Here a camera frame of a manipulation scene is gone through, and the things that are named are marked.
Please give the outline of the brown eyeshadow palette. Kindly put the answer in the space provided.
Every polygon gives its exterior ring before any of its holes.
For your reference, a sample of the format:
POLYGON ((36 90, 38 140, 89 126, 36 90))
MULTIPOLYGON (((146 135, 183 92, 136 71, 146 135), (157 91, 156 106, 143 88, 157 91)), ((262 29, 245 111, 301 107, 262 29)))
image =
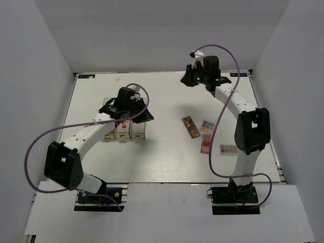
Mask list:
POLYGON ((182 118, 183 124, 185 125, 191 139, 197 138, 200 136, 200 132, 196 125, 194 124, 191 116, 182 118))

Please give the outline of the colorful eyeshadow palette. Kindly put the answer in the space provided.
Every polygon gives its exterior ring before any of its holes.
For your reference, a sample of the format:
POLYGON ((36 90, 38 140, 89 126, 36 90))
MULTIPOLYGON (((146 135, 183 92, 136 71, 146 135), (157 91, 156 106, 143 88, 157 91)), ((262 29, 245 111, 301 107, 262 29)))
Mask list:
POLYGON ((207 134, 212 134, 214 126, 215 124, 213 122, 204 119, 201 123, 201 126, 199 127, 199 130, 207 134))

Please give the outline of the pink blush palette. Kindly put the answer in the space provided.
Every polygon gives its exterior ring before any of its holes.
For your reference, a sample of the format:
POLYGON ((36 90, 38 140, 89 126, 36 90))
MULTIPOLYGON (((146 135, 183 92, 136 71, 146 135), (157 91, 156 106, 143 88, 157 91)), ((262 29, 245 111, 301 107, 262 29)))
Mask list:
POLYGON ((203 154, 208 154, 210 151, 210 141, 211 135, 210 134, 203 134, 201 139, 201 147, 200 152, 203 154))

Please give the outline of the long nude eyeshadow palette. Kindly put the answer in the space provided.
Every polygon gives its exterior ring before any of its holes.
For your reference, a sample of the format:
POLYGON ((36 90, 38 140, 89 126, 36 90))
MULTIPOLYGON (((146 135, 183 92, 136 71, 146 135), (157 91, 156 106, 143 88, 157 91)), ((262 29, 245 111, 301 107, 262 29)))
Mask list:
POLYGON ((221 155, 233 155, 236 156, 238 153, 238 148, 236 145, 220 145, 220 154, 221 155))

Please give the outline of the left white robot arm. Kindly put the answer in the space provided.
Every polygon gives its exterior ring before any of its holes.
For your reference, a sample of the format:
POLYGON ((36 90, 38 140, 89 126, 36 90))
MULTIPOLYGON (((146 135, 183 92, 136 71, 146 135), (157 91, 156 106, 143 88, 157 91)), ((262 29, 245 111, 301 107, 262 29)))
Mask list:
POLYGON ((85 173, 82 160, 104 135, 124 121, 140 124, 154 119, 147 109, 149 99, 140 96, 140 89, 139 84, 120 88, 117 97, 108 100, 80 131, 61 143, 52 142, 47 151, 44 175, 67 190, 89 193, 96 202, 105 200, 105 182, 85 173))

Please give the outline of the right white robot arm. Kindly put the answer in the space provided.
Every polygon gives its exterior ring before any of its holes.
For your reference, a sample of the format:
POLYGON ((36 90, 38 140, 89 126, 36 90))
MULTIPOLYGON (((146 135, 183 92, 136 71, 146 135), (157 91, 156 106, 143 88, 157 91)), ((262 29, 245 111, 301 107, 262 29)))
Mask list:
POLYGON ((232 175, 228 177, 228 186, 218 196, 235 203, 246 200, 252 192, 256 161, 270 142, 269 111, 255 107, 236 91, 231 80, 221 75, 217 56, 205 56, 198 51, 190 56, 193 62, 187 65, 181 83, 187 87, 204 85, 236 118, 236 165, 232 175))

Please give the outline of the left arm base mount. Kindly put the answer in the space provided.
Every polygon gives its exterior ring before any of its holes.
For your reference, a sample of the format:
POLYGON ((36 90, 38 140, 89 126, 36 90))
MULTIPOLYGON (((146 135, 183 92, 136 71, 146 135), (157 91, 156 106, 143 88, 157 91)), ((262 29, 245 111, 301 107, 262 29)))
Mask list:
POLYGON ((127 202, 128 184, 107 184, 104 196, 93 196, 89 192, 77 193, 76 212, 122 212, 127 202))

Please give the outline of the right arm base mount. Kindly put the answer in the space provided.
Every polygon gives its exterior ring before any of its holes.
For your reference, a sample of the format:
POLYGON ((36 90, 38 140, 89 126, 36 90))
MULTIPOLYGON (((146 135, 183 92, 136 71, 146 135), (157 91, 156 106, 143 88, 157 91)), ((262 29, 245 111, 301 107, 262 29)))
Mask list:
POLYGON ((213 215, 259 215, 259 200, 255 187, 241 199, 233 199, 227 187, 210 187, 207 196, 212 201, 213 215))

